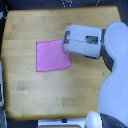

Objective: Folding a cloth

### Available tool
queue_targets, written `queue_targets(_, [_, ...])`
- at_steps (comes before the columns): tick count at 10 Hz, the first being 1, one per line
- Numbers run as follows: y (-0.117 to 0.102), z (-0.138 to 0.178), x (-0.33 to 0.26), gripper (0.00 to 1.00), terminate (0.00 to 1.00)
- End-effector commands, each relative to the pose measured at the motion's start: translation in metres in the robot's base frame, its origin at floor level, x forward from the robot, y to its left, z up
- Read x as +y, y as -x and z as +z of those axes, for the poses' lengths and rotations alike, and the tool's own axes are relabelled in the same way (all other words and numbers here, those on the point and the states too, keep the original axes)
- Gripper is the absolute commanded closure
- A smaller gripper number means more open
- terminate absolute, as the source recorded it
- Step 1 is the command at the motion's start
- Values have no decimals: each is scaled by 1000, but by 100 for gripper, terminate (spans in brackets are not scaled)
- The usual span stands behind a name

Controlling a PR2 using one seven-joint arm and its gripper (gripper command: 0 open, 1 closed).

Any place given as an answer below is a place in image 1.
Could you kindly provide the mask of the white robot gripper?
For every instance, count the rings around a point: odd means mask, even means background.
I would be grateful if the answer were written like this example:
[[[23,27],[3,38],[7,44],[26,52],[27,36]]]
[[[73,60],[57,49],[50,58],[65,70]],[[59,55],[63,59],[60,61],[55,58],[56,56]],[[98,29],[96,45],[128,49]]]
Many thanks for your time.
[[[99,59],[101,30],[95,27],[69,25],[65,29],[62,49],[68,54]]]

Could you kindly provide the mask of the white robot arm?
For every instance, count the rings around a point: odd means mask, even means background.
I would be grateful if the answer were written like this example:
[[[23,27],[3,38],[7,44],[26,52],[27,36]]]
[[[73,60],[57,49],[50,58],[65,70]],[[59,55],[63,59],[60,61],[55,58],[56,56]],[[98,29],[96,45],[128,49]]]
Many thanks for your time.
[[[62,49],[92,59],[104,58],[111,74],[102,82],[97,111],[90,111],[84,128],[128,128],[128,26],[113,22],[106,29],[69,25]]]

